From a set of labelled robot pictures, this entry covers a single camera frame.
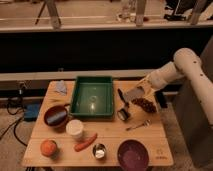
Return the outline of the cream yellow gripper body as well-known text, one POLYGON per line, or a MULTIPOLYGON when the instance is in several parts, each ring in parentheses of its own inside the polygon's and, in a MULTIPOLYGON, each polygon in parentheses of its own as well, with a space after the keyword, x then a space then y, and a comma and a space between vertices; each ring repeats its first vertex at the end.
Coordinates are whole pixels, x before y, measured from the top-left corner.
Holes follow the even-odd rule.
POLYGON ((137 84, 138 87, 142 87, 144 90, 144 98, 149 98, 153 96, 156 90, 153 88, 151 81, 149 80, 149 76, 142 78, 139 83, 137 84))

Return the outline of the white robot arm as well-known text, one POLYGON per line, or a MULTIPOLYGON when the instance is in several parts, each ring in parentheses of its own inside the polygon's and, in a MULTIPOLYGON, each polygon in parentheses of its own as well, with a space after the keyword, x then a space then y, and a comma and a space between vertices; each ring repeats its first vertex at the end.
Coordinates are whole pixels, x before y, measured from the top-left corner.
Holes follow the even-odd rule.
POLYGON ((201 60, 193 50, 189 48, 177 50, 172 62, 149 73, 137 83, 137 86, 143 86, 145 94, 148 95, 182 77, 190 81, 208 122, 213 127, 213 82, 202 70, 201 60))

